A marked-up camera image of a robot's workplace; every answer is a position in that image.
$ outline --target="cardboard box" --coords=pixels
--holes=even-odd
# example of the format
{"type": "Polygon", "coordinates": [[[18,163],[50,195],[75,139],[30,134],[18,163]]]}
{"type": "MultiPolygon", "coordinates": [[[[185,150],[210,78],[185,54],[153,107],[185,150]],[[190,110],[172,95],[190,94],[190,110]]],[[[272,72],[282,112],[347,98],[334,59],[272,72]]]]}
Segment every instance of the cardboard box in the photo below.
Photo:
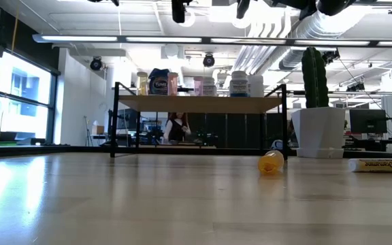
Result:
{"type": "Polygon", "coordinates": [[[104,126],[93,125],[91,135],[100,135],[103,134],[104,126]]]}

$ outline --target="black shelf frame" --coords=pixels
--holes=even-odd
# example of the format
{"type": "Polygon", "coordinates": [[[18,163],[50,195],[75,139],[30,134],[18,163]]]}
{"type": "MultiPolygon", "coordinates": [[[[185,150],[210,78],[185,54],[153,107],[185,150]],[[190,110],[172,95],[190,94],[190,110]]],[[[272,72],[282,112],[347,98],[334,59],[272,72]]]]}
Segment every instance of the black shelf frame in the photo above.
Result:
{"type": "MultiPolygon", "coordinates": [[[[110,157],[116,157],[116,153],[132,153],[132,154],[212,154],[212,155],[264,155],[269,149],[264,148],[266,139],[266,132],[264,130],[264,116],[265,113],[259,115],[260,120],[260,148],[259,149],[183,149],[183,148],[140,148],[140,118],[141,112],[137,112],[137,129],[135,133],[135,147],[118,147],[116,141],[116,126],[118,118],[118,104],[119,104],[119,86],[129,91],[133,96],[137,96],[133,91],[127,88],[120,82],[114,83],[114,101],[113,101],[113,115],[112,115],[112,130],[111,130],[111,144],[110,144],[110,157]]],[[[287,135],[287,85],[281,84],[274,90],[269,92],[265,97],[280,91],[281,105],[282,105],[282,154],[284,159],[288,159],[289,146],[287,135]]]]}

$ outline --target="orange bottle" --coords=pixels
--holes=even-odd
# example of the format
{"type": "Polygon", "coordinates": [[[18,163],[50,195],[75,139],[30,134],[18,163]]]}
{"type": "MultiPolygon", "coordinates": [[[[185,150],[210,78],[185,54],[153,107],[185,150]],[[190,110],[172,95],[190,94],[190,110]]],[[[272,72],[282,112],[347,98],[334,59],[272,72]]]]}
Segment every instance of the orange bottle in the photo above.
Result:
{"type": "Polygon", "coordinates": [[[284,166],[284,155],[277,150],[271,150],[258,161],[258,169],[263,175],[277,174],[284,166]]]}

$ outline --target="window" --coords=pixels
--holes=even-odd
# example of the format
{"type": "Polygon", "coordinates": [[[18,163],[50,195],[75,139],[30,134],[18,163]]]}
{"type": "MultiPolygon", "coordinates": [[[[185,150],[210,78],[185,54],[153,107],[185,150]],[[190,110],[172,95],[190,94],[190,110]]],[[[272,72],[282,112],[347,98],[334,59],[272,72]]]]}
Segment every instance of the window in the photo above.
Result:
{"type": "Polygon", "coordinates": [[[16,140],[46,138],[48,108],[0,97],[2,132],[18,132],[16,140]]]}
{"type": "Polygon", "coordinates": [[[0,92],[49,103],[51,74],[9,53],[0,58],[0,92]]]}
{"type": "Polygon", "coordinates": [[[54,85],[51,73],[4,52],[0,58],[1,131],[17,132],[15,140],[52,140],[54,85]]]}

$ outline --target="plastic container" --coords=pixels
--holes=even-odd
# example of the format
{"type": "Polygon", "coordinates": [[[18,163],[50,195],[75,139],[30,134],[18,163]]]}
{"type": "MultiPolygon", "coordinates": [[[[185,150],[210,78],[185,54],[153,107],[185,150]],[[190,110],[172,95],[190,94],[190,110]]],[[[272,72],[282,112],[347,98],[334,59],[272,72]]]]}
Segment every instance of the plastic container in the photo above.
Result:
{"type": "Polygon", "coordinates": [[[264,97],[263,76],[248,76],[249,97],[264,97]]]}
{"type": "Polygon", "coordinates": [[[195,96],[202,96],[203,89],[203,78],[202,77],[194,77],[193,81],[195,83],[195,96]]]}
{"type": "Polygon", "coordinates": [[[167,95],[168,69],[153,69],[149,75],[149,95],[167,95]]]}
{"type": "Polygon", "coordinates": [[[246,72],[234,71],[229,83],[229,96],[247,97],[248,96],[248,79],[246,72]]]}
{"type": "Polygon", "coordinates": [[[271,150],[258,161],[258,169],[263,175],[277,174],[284,166],[284,155],[277,150],[271,150]]]}
{"type": "Polygon", "coordinates": [[[214,78],[203,78],[202,96],[217,96],[217,88],[214,85],[214,78]]]}
{"type": "Polygon", "coordinates": [[[350,159],[352,172],[392,173],[392,159],[350,159]]]}
{"type": "Polygon", "coordinates": [[[148,74],[146,72],[137,72],[137,95],[148,95],[148,74]]]}
{"type": "Polygon", "coordinates": [[[167,95],[178,95],[178,74],[169,72],[167,75],[167,95]]]}

